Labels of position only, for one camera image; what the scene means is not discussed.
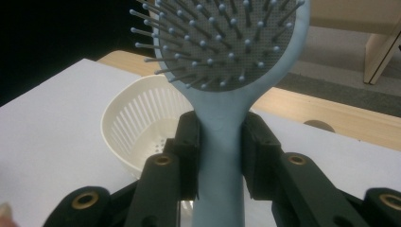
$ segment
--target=bristle pad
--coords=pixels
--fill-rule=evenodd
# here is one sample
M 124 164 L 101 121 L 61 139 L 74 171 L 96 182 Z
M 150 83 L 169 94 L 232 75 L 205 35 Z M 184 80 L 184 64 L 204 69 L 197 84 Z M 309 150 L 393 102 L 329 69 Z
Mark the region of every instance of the bristle pad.
M 164 15 L 168 20 L 160 18 L 161 22 L 177 31 L 167 33 L 154 28 L 161 37 L 159 46 L 167 46 L 161 48 L 163 58 L 175 58 L 174 49 L 189 53 L 187 57 L 191 57 L 165 62 L 169 69 L 182 69 L 171 70 L 175 78 L 181 78 L 171 80 L 180 80 L 188 88 L 224 92 L 256 81 L 279 61 L 292 36 L 295 9 L 303 0 L 253 1 L 252 8 L 249 1 L 235 1 L 235 6 L 229 1 L 219 6 L 213 1 L 199 1 L 198 5 L 181 0 L 156 3 L 168 11 L 168 15 Z M 179 11 L 180 16 L 172 10 Z M 177 23 L 187 31 L 174 26 Z M 170 43 L 170 39 L 182 45 Z

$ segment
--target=white plastic basket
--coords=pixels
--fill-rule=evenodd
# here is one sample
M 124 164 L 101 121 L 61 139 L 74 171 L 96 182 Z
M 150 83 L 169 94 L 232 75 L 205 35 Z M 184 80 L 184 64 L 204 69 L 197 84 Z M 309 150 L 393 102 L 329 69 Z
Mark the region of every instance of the white plastic basket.
M 188 100 L 165 76 L 138 79 L 109 104 L 101 120 L 103 139 L 136 178 L 147 158 L 162 152 L 173 138 L 181 114 L 192 111 Z

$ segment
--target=wooden surface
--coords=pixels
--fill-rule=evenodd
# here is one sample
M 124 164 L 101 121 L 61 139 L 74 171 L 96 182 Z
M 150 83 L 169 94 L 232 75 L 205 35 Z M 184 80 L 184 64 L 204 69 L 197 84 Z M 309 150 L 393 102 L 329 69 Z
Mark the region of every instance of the wooden surface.
M 145 63 L 143 59 L 140 55 L 115 51 L 99 62 L 140 76 L 152 75 L 160 69 L 158 63 Z M 398 117 L 278 88 L 271 88 L 253 107 L 301 123 L 320 120 L 338 134 L 401 151 L 401 118 Z
M 391 35 L 400 12 L 400 0 L 311 0 L 310 24 Z

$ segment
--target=hairbrush bristle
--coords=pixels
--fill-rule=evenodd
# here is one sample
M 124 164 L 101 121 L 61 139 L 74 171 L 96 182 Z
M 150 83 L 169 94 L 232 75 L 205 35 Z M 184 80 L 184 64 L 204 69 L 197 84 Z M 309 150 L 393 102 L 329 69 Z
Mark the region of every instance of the hairbrush bristle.
M 158 39 L 170 81 L 204 91 L 230 91 L 265 75 L 286 51 L 295 25 L 295 11 L 305 0 L 183 1 L 143 0 L 158 20 L 134 10 L 154 33 L 131 31 Z

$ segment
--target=colander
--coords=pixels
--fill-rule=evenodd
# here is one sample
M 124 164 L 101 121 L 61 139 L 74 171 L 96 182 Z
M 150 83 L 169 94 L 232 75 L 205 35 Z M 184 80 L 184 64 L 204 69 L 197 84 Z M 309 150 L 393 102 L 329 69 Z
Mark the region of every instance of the colander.
M 101 119 L 104 141 L 123 166 L 140 178 L 147 158 L 173 138 L 188 100 L 163 75 L 147 76 L 118 94 Z

